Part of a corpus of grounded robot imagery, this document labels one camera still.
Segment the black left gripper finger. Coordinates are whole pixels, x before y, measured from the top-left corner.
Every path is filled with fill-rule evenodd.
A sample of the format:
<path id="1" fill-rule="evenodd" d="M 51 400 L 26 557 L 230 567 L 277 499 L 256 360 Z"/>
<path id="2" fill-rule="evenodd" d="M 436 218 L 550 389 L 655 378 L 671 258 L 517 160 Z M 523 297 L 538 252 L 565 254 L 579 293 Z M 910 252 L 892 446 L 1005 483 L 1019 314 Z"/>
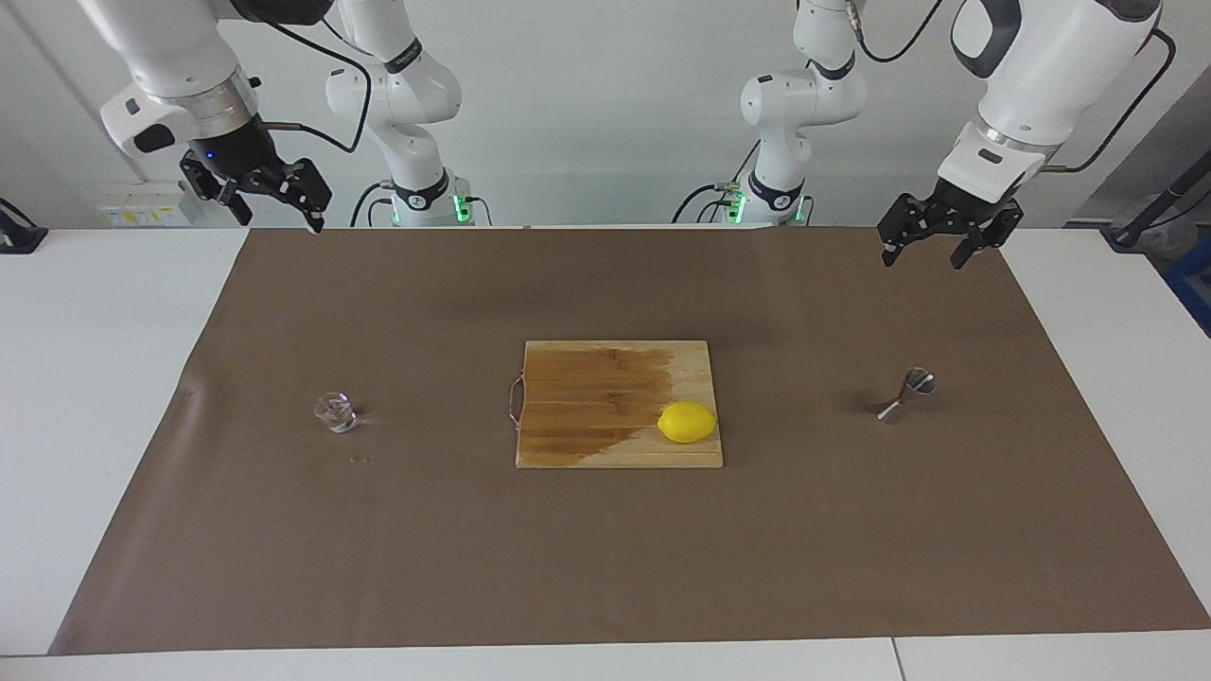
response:
<path id="1" fill-rule="evenodd" d="M 970 224 L 966 236 L 951 254 L 951 267 L 959 271 L 972 258 L 972 254 L 977 254 L 985 248 L 1000 248 L 1008 242 L 1008 238 L 1011 236 L 1022 218 L 1025 218 L 1025 211 L 1020 204 L 1008 204 L 1008 207 L 995 212 L 987 224 L 982 227 Z"/>
<path id="2" fill-rule="evenodd" d="M 946 219 L 945 201 L 936 198 L 922 200 L 911 194 L 901 194 L 878 223 L 884 267 L 894 267 L 908 245 L 939 234 Z"/>

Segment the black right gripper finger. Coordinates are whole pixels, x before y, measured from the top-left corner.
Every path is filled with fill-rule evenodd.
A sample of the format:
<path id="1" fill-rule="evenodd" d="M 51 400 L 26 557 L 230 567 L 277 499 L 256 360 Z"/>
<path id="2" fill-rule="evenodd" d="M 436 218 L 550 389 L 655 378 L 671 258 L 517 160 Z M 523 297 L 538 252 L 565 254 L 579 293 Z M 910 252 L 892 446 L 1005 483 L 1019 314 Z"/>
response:
<path id="1" fill-rule="evenodd" d="M 306 221 L 308 231 L 320 234 L 325 229 L 332 190 L 312 159 L 299 159 L 294 164 L 282 164 L 280 181 L 276 181 L 275 198 L 279 202 L 298 211 Z"/>
<path id="2" fill-rule="evenodd" d="M 248 227 L 252 221 L 252 210 L 245 198 L 239 194 L 237 181 L 223 181 L 203 166 L 199 156 L 182 156 L 179 168 L 185 176 L 186 185 L 190 185 L 196 198 L 202 201 L 212 201 L 225 207 L 239 225 Z"/>

